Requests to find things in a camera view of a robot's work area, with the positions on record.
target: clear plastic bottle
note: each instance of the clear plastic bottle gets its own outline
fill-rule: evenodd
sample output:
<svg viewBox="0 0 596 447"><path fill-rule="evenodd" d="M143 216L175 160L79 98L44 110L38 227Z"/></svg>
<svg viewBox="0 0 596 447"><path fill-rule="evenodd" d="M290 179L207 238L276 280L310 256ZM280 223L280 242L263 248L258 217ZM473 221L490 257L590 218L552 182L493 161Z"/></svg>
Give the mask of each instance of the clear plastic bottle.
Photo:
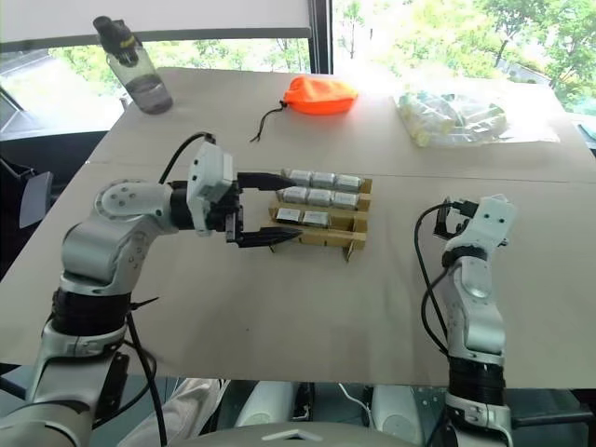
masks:
<svg viewBox="0 0 596 447"><path fill-rule="evenodd" d="M141 41L122 20L101 16L93 21L110 68L146 114L166 112L173 100Z"/></svg>

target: table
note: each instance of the table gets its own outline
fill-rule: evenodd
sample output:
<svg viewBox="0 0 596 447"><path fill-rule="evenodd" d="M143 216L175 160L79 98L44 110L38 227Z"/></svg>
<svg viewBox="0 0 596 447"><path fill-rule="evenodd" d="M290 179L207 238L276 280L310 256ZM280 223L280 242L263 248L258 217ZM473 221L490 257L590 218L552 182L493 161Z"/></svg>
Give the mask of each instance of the table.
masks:
<svg viewBox="0 0 596 447"><path fill-rule="evenodd" d="M344 118L352 123L345 128L351 138L333 127L330 132L344 145L319 145L317 152L312 144L298 141L302 134L294 127L322 125L285 112L268 123L260 144L241 143L244 133L251 136L254 129L239 116L255 115L249 114L242 98L253 90L272 97L265 85L275 89L288 75L188 70L167 70L163 75L177 100L171 113L179 119L163 115L166 124L130 108L0 284L0 361L34 361L39 330L58 285L61 238L88 215L96 192L111 179L156 179L179 140L193 130L212 129L221 146L235 155L237 169L296 167L370 175L369 238L365 250L356 252L349 264L339 250L324 247L289 244L274 254L267 248L226 245L222 235L199 238L187 231L159 238L133 296L138 301L161 297L136 314L143 342L159 359L160 374L445 385L446 361L427 339L418 317L424 286L413 253L413 223L422 210L445 196L503 193L520 209L511 244L497 251L493 271L508 337L508 386L596 386L596 356L589 354L596 339L591 271L596 253L596 163L562 114L560 121L553 121L562 143L546 144L544 152L521 145L526 149L521 156L524 166L517 170L515 154L503 144L476 148L486 151L494 169L479 159L466 165L461 156L459 161L444 158L446 166L440 166L427 150L411 147L403 128L393 129L400 126L395 116L391 129L386 128L389 118L373 113L376 97L364 93L359 102L370 108L355 108ZM238 97L236 108L215 102L208 107L213 115L230 119L228 129L215 120L206 122L208 114L202 111L197 113L200 118L190 113L194 106L189 98L178 101L185 90L179 89L177 79L189 88L194 78L199 89L203 78L215 75L221 75L222 94L235 89ZM247 78L254 88L249 88ZM206 91L207 97L215 98L211 88ZM266 109L264 102L260 104L259 109ZM258 124L260 113L252 124ZM367 122L379 131L386 128L403 145L379 145L367 152L369 146L358 136L359 126ZM294 130L288 135L279 128ZM325 142L332 140L322 127L318 132ZM314 139L312 134L303 138ZM186 177L185 163L195 149L189 148L171 179ZM452 152L453 157L457 154L461 153ZM533 163L543 169L532 169ZM557 163L561 171L555 169ZM272 193L243 195L248 230L263 223L271 198ZM442 243L430 235L431 224L423 226L422 244L434 275ZM133 364L131 370L138 371L138 366Z"/></svg>

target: robotic arm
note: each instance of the robotic arm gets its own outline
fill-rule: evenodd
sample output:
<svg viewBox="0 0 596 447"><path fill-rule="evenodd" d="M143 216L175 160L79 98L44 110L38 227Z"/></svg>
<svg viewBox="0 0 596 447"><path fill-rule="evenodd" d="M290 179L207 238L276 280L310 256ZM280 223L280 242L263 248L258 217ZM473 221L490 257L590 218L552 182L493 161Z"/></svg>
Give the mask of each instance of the robotic arm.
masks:
<svg viewBox="0 0 596 447"><path fill-rule="evenodd" d="M491 257L506 236L516 209L504 196L479 204L454 202L466 218L454 234L447 231L449 209L438 214L435 234L449 239L442 257L449 269L444 290L448 312L449 424L446 445L513 446L509 407L504 402L505 330L496 308Z"/></svg>
<svg viewBox="0 0 596 447"><path fill-rule="evenodd" d="M242 189L273 191L294 183L268 173L239 173L232 157L204 142L187 182L121 180L101 190L90 216L62 243L64 271L42 332L27 405L0 420L0 445L83 447L94 420L119 405L128 357L117 352L130 296L152 242L196 229L225 232L239 247L270 246L300 235L291 228L243 232Z"/></svg>
<svg viewBox="0 0 596 447"><path fill-rule="evenodd" d="M239 173L234 180L231 156L204 142L185 182L126 179L100 191L88 219L64 238L64 271L42 332L27 404L0 419L0 445L87 446L93 422L119 406L128 357L117 350L151 243L184 229L195 229L202 237L223 232L226 242L239 247L270 246L297 237L300 231L290 228L244 232L239 200L243 188L278 190L292 185L265 173ZM467 218L463 226L449 233L448 212L443 212L435 229L449 239L443 255L443 265L449 268L444 294L449 312L449 424L443 438L452 446L511 447L510 415L503 399L505 335L494 304L490 259L506 241L515 208L501 196L485 197L480 204L456 202L453 207ZM300 424L313 433L324 428ZM246 436L239 431L237 445ZM371 430L366 437L366 445L403 445ZM207 446L218 439L199 438L193 445Z"/></svg>

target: clear plastic bag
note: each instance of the clear plastic bag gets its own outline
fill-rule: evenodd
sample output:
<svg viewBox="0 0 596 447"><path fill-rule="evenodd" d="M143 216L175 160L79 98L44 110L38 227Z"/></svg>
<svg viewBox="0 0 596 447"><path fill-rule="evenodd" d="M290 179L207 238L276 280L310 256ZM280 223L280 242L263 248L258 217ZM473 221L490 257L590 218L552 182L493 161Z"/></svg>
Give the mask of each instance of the clear plastic bag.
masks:
<svg viewBox="0 0 596 447"><path fill-rule="evenodd" d="M401 119L420 147L488 142L558 142L546 119L520 113L502 92L479 94L461 81L412 89L394 97Z"/></svg>

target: silver battery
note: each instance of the silver battery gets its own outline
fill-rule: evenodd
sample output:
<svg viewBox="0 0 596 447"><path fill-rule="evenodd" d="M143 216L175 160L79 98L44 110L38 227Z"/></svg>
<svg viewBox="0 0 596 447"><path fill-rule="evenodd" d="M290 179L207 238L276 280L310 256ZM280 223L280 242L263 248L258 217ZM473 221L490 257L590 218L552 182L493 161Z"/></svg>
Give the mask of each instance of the silver battery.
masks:
<svg viewBox="0 0 596 447"><path fill-rule="evenodd" d="M310 179L313 173L311 170L291 169L288 172L288 178L294 180L298 186L310 186Z"/></svg>
<svg viewBox="0 0 596 447"><path fill-rule="evenodd" d="M327 228L329 226L329 214L321 211L305 211L302 223L304 225Z"/></svg>
<svg viewBox="0 0 596 447"><path fill-rule="evenodd" d="M308 188L302 186L291 186L283 190L282 199L288 203L306 203Z"/></svg>
<svg viewBox="0 0 596 447"><path fill-rule="evenodd" d="M355 175L338 174L335 176L335 189L346 193L357 193L362 185L362 179Z"/></svg>
<svg viewBox="0 0 596 447"><path fill-rule="evenodd" d="M278 222L286 224L299 224L300 216L302 212L300 210L292 210L290 208L280 208L276 216Z"/></svg>
<svg viewBox="0 0 596 447"><path fill-rule="evenodd" d="M355 210L358 205L358 194L350 193L335 193L333 195L332 206L334 208L342 208L344 210Z"/></svg>
<svg viewBox="0 0 596 447"><path fill-rule="evenodd" d="M306 203L316 207L329 207L332 204L333 194L327 189L311 189L308 192Z"/></svg>
<svg viewBox="0 0 596 447"><path fill-rule="evenodd" d="M335 174L331 172L315 172L313 173L312 184L313 188L333 189L335 182Z"/></svg>

